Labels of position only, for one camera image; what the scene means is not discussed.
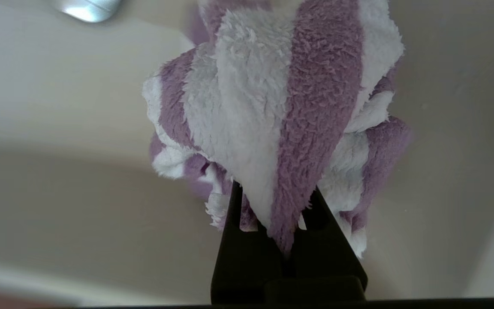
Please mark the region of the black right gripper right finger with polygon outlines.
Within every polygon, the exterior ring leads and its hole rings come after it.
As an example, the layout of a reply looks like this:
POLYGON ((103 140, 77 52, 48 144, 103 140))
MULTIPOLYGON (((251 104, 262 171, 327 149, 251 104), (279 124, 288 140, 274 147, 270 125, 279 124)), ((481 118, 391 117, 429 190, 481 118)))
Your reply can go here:
POLYGON ((295 231, 292 247, 297 276, 368 279, 319 188, 312 192, 308 207, 301 214, 306 228, 295 231))

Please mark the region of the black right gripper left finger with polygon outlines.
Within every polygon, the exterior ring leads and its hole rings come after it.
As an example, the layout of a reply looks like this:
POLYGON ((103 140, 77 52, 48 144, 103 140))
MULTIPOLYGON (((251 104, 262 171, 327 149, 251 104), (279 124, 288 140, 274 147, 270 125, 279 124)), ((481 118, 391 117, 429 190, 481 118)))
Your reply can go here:
POLYGON ((266 229, 241 230, 243 188, 233 183, 211 281, 212 303, 288 303, 283 257, 266 229))

